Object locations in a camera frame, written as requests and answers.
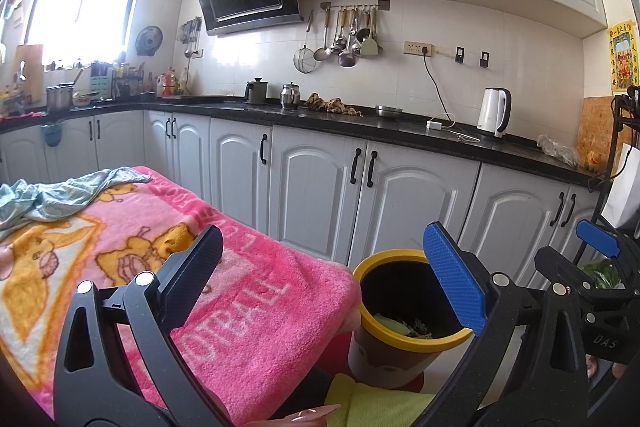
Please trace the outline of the right hand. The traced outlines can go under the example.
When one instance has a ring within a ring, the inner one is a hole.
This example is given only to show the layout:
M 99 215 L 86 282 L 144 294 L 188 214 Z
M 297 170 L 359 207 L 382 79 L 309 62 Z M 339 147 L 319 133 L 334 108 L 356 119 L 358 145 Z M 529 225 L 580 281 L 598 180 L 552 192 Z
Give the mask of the right hand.
M 591 381 L 600 374 L 610 373 L 614 378 L 620 379 L 626 372 L 627 365 L 601 361 L 592 355 L 586 355 L 587 377 Z

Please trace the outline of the left hand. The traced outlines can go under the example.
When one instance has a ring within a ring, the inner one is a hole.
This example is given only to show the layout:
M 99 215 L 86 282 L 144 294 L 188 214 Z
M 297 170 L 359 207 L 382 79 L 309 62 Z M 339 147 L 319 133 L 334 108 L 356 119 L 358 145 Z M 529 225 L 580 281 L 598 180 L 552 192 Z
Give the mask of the left hand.
M 269 421 L 251 421 L 243 427 L 326 427 L 328 418 L 341 408 L 339 404 L 322 405 Z

